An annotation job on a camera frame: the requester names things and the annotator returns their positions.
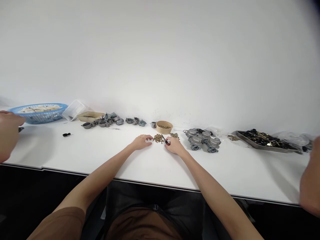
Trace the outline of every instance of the carburetor assembly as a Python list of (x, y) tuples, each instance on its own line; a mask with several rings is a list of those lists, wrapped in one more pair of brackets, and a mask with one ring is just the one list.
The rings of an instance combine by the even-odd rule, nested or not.
[(212, 137), (212, 133), (208, 130), (198, 131), (196, 128), (189, 129), (185, 132), (186, 136), (188, 137), (188, 141), (191, 144), (192, 150), (199, 150), (201, 149), (201, 145), (205, 144), (208, 147), (209, 153), (218, 152), (218, 148), (220, 147), (220, 139)]

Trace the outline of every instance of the black cable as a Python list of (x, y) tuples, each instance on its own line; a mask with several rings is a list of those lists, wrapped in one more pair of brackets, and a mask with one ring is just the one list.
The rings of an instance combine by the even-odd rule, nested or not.
[[(202, 130), (201, 128), (196, 128), (196, 130), (197, 130), (197, 135), (205, 132), (205, 130)], [(209, 132), (211, 133), (212, 137), (215, 137), (215, 135), (211, 131), (209, 131)]]

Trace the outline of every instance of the brass screw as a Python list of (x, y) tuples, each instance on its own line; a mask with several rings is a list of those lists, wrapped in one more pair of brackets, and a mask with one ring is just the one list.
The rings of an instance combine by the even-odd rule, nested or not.
[(153, 140), (156, 141), (156, 143), (161, 142), (161, 144), (164, 142), (163, 137), (160, 134), (154, 135)]
[(237, 138), (236, 136), (233, 136), (233, 135), (228, 135), (228, 138), (229, 138), (231, 141), (238, 141), (238, 140), (240, 140), (240, 138)]
[(159, 125), (159, 127), (163, 128), (163, 129), (170, 129), (171, 127), (165, 127), (165, 126), (161, 126)]
[(177, 138), (178, 140), (180, 140), (180, 138), (179, 138), (179, 136), (178, 136), (177, 133), (170, 133), (170, 136), (171, 136), (171, 137), (175, 137), (175, 138)]

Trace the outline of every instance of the metal tray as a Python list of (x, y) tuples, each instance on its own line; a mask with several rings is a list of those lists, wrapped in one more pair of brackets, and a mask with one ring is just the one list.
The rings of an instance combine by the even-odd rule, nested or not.
[(243, 136), (241, 133), (244, 133), (245, 131), (236, 131), (237, 136), (242, 139), (243, 141), (245, 141), (246, 143), (248, 143), (250, 146), (256, 148), (256, 149), (260, 149), (260, 150), (268, 150), (268, 151), (275, 151), (275, 152), (285, 152), (285, 153), (289, 153), (289, 152), (295, 152), (297, 151), (297, 149), (283, 149), (283, 148), (276, 148), (276, 147), (269, 147), (269, 146), (261, 146), (255, 142), (253, 142), (252, 140), (250, 140), (249, 138)]

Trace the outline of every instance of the brown shirt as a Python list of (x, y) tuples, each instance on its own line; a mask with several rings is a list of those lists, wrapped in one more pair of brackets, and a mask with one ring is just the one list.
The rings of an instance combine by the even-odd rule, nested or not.
[[(29, 236), (37, 239), (80, 239), (85, 214), (82, 209), (68, 207), (47, 216)], [(106, 240), (168, 239), (181, 240), (173, 224), (148, 208), (130, 208), (111, 224)]]

